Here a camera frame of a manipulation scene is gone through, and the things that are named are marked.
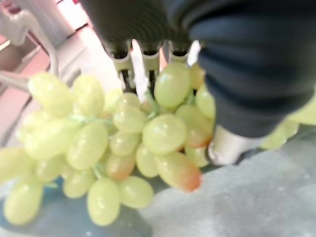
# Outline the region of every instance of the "grape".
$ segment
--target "grape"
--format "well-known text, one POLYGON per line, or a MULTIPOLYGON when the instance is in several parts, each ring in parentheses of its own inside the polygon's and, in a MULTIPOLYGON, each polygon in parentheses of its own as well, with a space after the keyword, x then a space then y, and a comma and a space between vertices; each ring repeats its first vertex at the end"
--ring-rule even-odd
POLYGON ((151 153, 143 144, 140 144, 136 151, 136 164, 139 172, 148 178, 158 175, 157 166, 151 153))
POLYGON ((189 68, 182 63, 170 63, 157 77, 155 99, 164 107, 174 108, 188 95, 190 83, 189 68))
POLYGON ((164 155, 181 148, 187 138, 186 125, 175 115, 160 115, 144 128, 143 143, 154 154, 164 155))
POLYGON ((35 170, 36 176, 44 182, 53 181, 61 174, 64 162, 62 155, 39 161, 35 170))
POLYGON ((203 84, 197 91, 196 105, 198 109, 209 119, 215 118, 215 102, 207 90, 205 84, 203 84))
POLYGON ((96 177, 91 169, 75 171, 63 184, 64 194, 69 198, 80 198, 88 192, 95 181, 96 177))
POLYGON ((105 95, 101 83, 93 76, 79 76, 73 86, 75 102, 83 115, 98 116, 104 106, 105 95))
POLYGON ((64 117, 73 109, 73 98, 68 87, 56 76, 39 73, 33 76, 28 88, 35 100, 51 115, 64 117))
POLYGON ((307 125, 316 125, 316 95, 307 105, 288 117, 290 120, 307 125))
POLYGON ((261 148, 266 150, 276 150, 282 147, 287 141, 287 134, 280 124, 261 144, 261 148))
POLYGON ((110 141, 112 153, 118 156, 126 156, 134 151, 140 141, 140 135, 118 131, 110 141))
POLYGON ((191 87, 198 90, 204 83, 205 71, 195 62, 190 66, 191 87))
POLYGON ((156 156, 158 173, 168 185, 192 192, 200 187, 202 173, 184 154, 172 152, 164 156, 156 156))
POLYGON ((147 116, 131 105, 121 105, 113 117, 114 125, 123 132, 140 133, 147 122, 147 116))
POLYGON ((284 121, 282 123, 282 126, 284 127, 284 131, 286 133, 287 138, 293 137, 298 132, 299 127, 300 127, 298 122, 294 122, 290 120, 284 121))
POLYGON ((23 121, 22 126, 17 131, 17 138, 20 142, 24 142, 26 137, 33 134, 38 127, 44 126, 53 117, 45 111, 36 111, 29 114, 23 121))
POLYGON ((107 226, 115 221, 120 210, 117 184, 109 178, 96 181, 89 190, 87 207, 94 224, 107 226))
POLYGON ((0 150, 0 184, 15 177, 32 173, 34 162, 22 148, 10 147, 0 150))
POLYGON ((78 170, 89 169, 101 159, 108 145, 108 131, 100 122, 82 128, 67 151, 67 161, 78 170))
POLYGON ((110 154, 111 154, 111 150, 107 148, 105 152, 103 153, 102 158, 99 160, 96 166, 97 169, 101 171, 102 174, 106 174, 107 162, 110 157, 110 154))
POLYGON ((152 186, 139 177, 129 176, 118 184, 118 188, 121 203, 128 207, 147 207, 154 198, 152 186))
POLYGON ((4 216, 14 225, 27 224, 37 216, 43 197, 43 183, 34 176, 20 180, 4 203, 4 216))
POLYGON ((118 105, 130 105, 137 109, 140 109, 140 102, 135 93, 125 92, 118 100, 118 105))
POLYGON ((64 180, 66 180, 72 175, 73 172, 75 172, 75 170, 70 165, 68 165, 67 163, 63 163, 60 171, 60 176, 64 180))
POLYGON ((188 129, 186 143, 192 147, 203 147, 212 137, 213 122, 208 120, 193 105, 183 105, 176 111, 176 116, 182 118, 188 129))
POLYGON ((186 145, 184 151, 187 155, 187 158, 191 160, 197 167, 204 167, 209 164, 208 160, 205 158, 205 147, 193 148, 186 145))
POLYGON ((113 114, 119 104, 119 100, 123 94, 123 91, 121 88, 116 88, 113 90, 110 90, 105 94, 105 103, 104 103, 104 111, 109 112, 110 114, 113 114))
POLYGON ((53 120, 25 140, 25 150, 34 159, 44 160, 64 153, 81 123, 67 118, 53 120))
POLYGON ((153 111, 153 108, 151 106, 151 104, 145 100, 142 104, 141 104, 141 111, 143 111, 145 114, 150 114, 153 111))
POLYGON ((176 108, 166 108, 164 106, 159 106, 159 114, 160 115, 173 114, 176 110, 177 110, 177 107, 176 108))
POLYGON ((107 176, 114 180, 123 180, 135 167, 135 153, 127 156, 110 154, 105 167, 107 176))

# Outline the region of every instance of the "grape bunch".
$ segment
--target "grape bunch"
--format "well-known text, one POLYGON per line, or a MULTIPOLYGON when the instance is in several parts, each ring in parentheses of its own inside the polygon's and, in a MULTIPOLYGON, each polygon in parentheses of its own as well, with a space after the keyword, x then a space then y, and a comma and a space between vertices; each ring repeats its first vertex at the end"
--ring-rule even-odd
MULTIPOLYGON (((7 221, 34 220, 43 190, 56 188, 60 177, 66 197, 86 195, 88 214, 98 226, 115 221, 121 204, 150 205, 154 191, 146 179, 159 176, 171 187, 197 190, 216 113, 203 80, 197 63, 171 63, 159 74, 154 94, 147 91, 141 103, 121 89, 104 94, 92 76, 79 76, 71 89, 54 75, 33 76, 29 91, 41 110, 18 130, 22 147, 0 150, 0 184, 17 179, 4 203, 7 221), (145 178, 133 175, 135 169, 145 178)), ((294 117, 263 148, 276 149, 293 136, 301 121, 294 117)))

